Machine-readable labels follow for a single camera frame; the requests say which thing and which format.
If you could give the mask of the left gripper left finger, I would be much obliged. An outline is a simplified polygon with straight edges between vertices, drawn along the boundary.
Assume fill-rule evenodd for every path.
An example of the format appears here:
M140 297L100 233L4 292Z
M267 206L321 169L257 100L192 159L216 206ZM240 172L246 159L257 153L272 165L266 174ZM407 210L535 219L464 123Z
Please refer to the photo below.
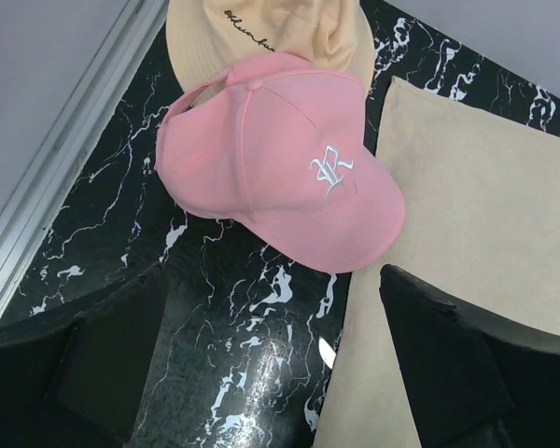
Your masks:
M159 263L0 327L0 447L130 440L168 297Z

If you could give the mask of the silver table knife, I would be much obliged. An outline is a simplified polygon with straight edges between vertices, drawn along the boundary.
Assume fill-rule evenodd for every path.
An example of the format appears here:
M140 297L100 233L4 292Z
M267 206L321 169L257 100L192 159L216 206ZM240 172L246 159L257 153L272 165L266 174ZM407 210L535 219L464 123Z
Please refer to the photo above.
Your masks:
M324 338L318 339L317 348L323 363L332 370L336 359L335 350Z

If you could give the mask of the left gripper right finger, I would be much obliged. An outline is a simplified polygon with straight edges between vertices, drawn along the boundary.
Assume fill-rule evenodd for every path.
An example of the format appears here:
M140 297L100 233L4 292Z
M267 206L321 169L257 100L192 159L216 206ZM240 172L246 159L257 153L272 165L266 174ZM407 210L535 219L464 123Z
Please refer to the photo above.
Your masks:
M560 447L559 335L394 265L379 292L422 446Z

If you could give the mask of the beige cloth napkin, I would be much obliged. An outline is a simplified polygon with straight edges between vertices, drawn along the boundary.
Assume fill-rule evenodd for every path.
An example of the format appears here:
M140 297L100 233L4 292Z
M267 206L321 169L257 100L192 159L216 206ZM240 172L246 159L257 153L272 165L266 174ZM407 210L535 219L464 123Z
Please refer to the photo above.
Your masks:
M384 264L560 335L559 137L396 77L376 156L406 218L395 243L351 277L317 447L420 443L380 300Z

